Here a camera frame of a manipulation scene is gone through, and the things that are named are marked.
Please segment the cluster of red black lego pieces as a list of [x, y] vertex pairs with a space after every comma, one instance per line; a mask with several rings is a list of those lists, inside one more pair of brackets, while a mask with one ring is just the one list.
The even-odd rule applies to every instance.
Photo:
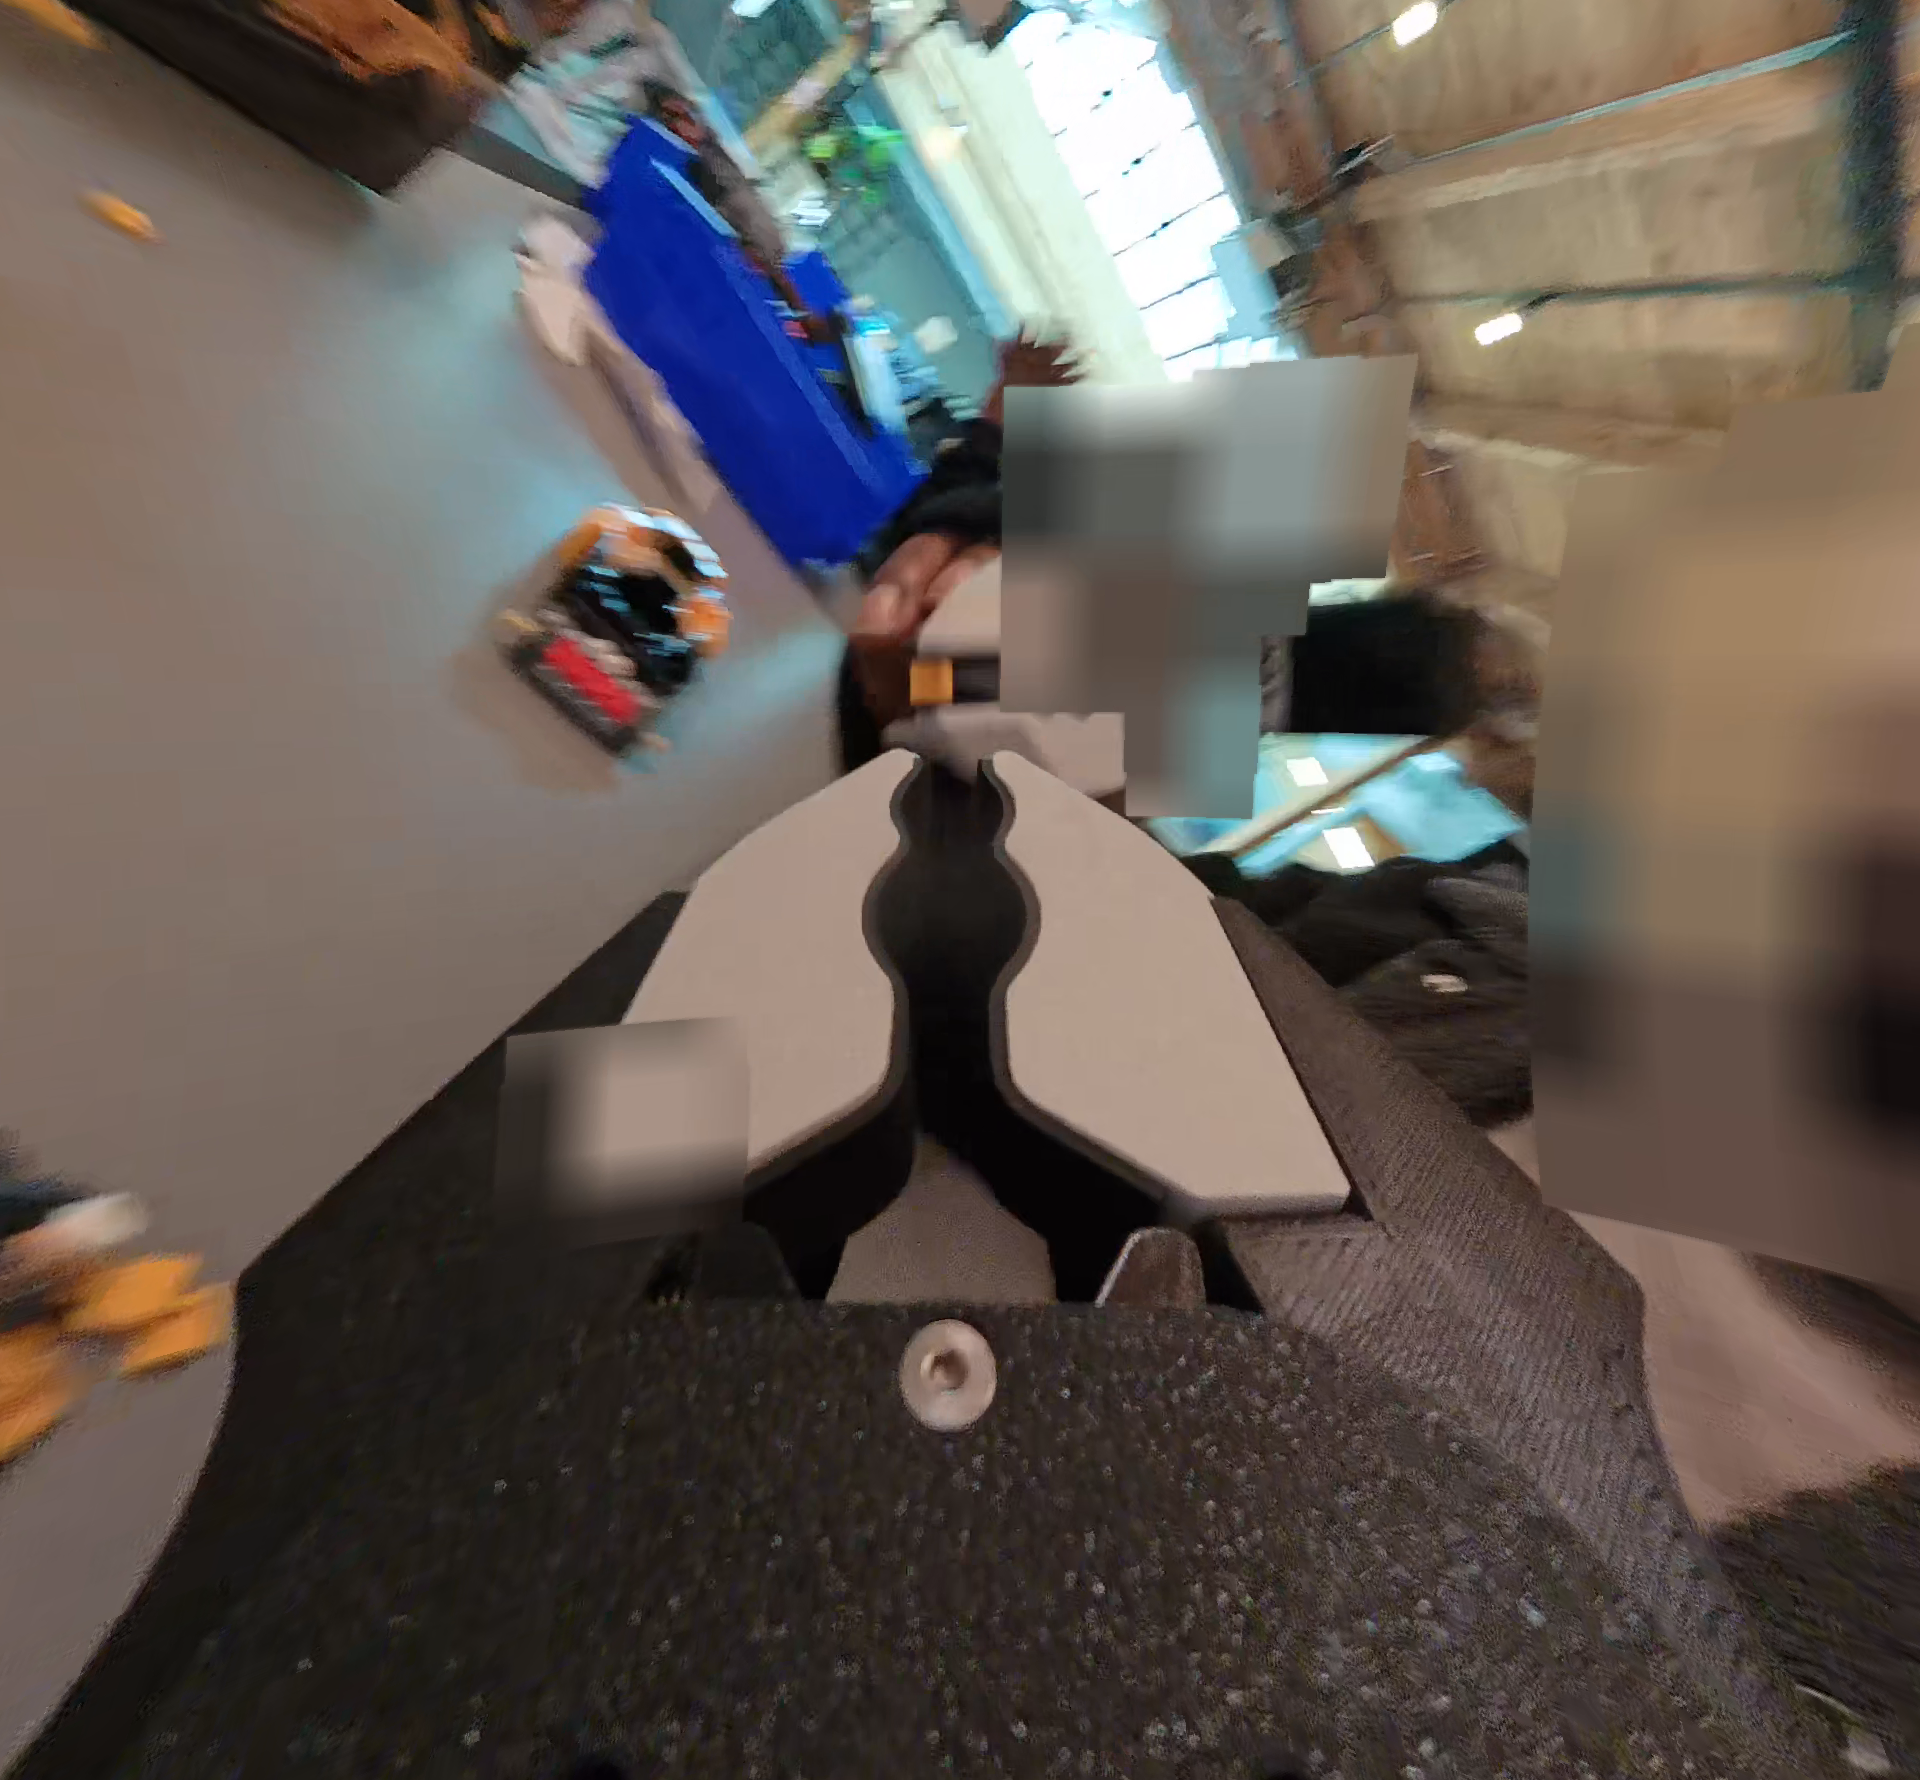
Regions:
[[500, 661], [613, 759], [670, 750], [664, 715], [730, 637], [726, 567], [652, 506], [590, 511], [493, 617]]

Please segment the black fleece garment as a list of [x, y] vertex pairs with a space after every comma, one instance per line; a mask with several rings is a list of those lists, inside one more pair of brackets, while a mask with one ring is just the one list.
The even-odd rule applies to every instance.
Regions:
[[1917, 1774], [1917, 1469], [1802, 1490], [1711, 1530], [1842, 1774]]

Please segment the person's right hand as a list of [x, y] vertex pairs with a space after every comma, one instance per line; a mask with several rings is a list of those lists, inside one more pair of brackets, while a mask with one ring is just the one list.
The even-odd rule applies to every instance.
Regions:
[[851, 644], [910, 646], [927, 617], [963, 583], [971, 557], [953, 533], [906, 536], [864, 587], [851, 619]]

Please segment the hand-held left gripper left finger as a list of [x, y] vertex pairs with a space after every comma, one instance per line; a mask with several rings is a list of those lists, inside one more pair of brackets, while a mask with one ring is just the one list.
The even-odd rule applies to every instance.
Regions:
[[617, 1038], [634, 1190], [755, 1195], [887, 1177], [913, 1148], [906, 1007], [878, 903], [922, 771], [891, 750], [696, 879]]

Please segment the blue plastic bin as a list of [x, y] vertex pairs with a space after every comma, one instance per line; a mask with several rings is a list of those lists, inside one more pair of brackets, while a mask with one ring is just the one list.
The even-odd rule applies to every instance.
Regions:
[[842, 567], [922, 479], [899, 389], [864, 332], [808, 338], [691, 165], [677, 135], [634, 120], [586, 196], [585, 283], [775, 552]]

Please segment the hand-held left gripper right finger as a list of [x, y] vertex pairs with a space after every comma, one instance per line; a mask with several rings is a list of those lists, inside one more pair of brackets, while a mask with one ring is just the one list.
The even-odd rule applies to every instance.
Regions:
[[1027, 907], [1000, 981], [1019, 1115], [1166, 1215], [1333, 1215], [1353, 1181], [1215, 911], [1150, 833], [1014, 751], [986, 763]]

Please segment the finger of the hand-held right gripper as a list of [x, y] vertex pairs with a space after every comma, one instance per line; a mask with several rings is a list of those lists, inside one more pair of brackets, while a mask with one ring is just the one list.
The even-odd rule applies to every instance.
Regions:
[[927, 614], [915, 637], [915, 658], [997, 658], [1000, 575], [1000, 566], [967, 571]]
[[1018, 754], [1096, 801], [1122, 801], [1123, 722], [1119, 713], [1032, 713], [1002, 706], [927, 706], [883, 728], [883, 748], [909, 750], [954, 781], [974, 784], [997, 754]]

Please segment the pile of orange black lego pieces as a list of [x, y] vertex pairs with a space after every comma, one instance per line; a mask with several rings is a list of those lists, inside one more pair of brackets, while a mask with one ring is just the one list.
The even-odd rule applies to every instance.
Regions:
[[147, 1381], [232, 1342], [237, 1296], [199, 1252], [146, 1244], [133, 1190], [2, 1154], [2, 1469], [36, 1453], [102, 1383]]

